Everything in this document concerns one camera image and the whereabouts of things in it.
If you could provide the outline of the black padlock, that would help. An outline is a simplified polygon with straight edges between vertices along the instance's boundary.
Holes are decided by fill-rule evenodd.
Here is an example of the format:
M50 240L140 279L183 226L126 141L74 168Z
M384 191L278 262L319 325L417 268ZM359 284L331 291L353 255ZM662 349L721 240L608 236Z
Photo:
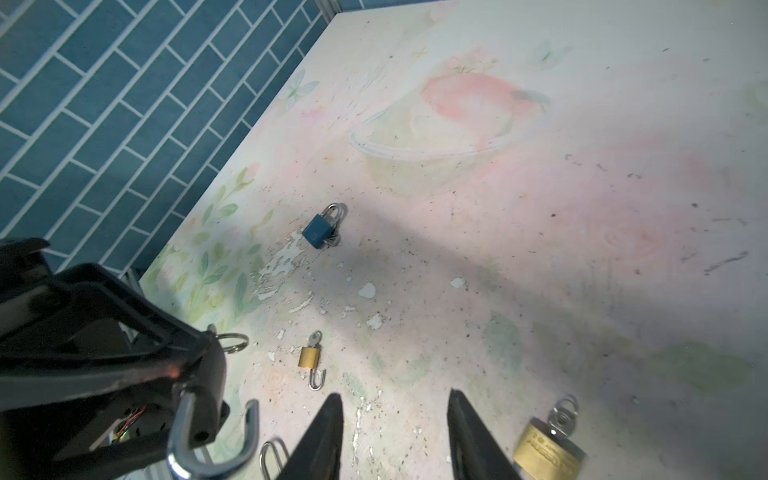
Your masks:
M201 460L197 451L216 440L229 418L224 401L225 356L244 350L249 337L240 333L216 332L210 326L204 334L209 341L200 359L174 389L177 409L167 443L167 464L177 479L227 479L244 469L253 459L260 434L260 407L256 399L243 409L244 441L239 452L215 463Z

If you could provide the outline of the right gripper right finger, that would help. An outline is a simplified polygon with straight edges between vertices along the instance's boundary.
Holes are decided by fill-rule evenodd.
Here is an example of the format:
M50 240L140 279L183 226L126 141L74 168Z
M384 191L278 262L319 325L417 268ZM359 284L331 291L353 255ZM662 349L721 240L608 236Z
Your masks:
M458 480L521 480L466 395L452 389L447 424L452 472Z

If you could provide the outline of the blue padlock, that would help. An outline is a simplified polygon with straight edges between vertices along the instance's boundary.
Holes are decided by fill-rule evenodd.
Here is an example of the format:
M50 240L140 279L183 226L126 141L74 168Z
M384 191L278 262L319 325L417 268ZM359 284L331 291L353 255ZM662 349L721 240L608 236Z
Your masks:
M343 203L331 203L314 216L302 231L304 239L316 250L331 248L340 242L340 225L347 213Z

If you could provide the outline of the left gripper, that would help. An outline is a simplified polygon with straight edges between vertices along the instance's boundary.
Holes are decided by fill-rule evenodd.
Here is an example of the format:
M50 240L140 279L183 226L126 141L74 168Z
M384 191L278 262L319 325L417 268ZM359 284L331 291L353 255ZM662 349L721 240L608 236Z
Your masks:
M1 242L1 477L113 479L161 460L208 329L97 264L55 272L45 247Z

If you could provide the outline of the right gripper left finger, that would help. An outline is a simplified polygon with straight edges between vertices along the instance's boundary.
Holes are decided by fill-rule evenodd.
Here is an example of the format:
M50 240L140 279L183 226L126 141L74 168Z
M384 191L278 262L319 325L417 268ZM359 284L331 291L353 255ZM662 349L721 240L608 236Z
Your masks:
M278 480L339 480L343 446L342 397L330 394L306 430Z

